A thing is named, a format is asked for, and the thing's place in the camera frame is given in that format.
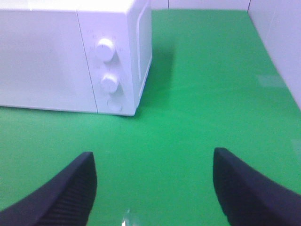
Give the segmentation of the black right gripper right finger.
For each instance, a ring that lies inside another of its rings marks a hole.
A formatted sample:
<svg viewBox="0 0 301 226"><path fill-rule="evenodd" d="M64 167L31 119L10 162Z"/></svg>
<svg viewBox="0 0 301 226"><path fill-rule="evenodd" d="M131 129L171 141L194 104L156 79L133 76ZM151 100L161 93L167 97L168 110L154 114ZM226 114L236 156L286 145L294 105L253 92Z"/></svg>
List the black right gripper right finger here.
<svg viewBox="0 0 301 226"><path fill-rule="evenodd" d="M301 196L272 181L228 149L213 156L213 184L231 226L299 226Z"/></svg>

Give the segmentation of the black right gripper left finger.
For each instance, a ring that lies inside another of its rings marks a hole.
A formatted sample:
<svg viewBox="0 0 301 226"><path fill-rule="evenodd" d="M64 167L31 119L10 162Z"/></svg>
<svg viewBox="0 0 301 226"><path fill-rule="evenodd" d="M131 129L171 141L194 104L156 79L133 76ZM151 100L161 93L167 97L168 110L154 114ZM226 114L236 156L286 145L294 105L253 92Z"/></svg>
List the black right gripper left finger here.
<svg viewBox="0 0 301 226"><path fill-rule="evenodd" d="M2 226L85 226L94 205L97 174L83 152L43 186L0 212Z"/></svg>

